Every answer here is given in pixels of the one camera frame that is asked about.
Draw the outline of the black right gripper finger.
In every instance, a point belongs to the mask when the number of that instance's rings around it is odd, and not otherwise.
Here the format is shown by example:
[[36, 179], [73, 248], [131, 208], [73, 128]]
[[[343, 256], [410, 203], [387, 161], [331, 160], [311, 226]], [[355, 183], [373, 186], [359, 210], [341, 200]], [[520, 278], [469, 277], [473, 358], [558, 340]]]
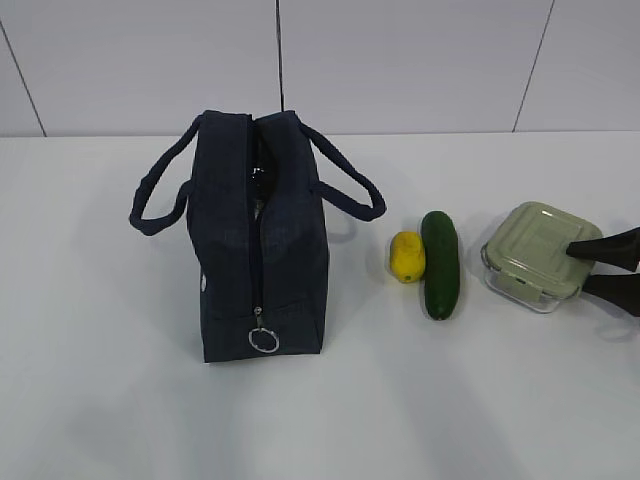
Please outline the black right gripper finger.
[[638, 273], [623, 275], [590, 275], [582, 291], [616, 305], [634, 317], [639, 316]]
[[605, 238], [574, 241], [568, 245], [566, 254], [634, 272], [639, 265], [639, 231], [629, 230]]

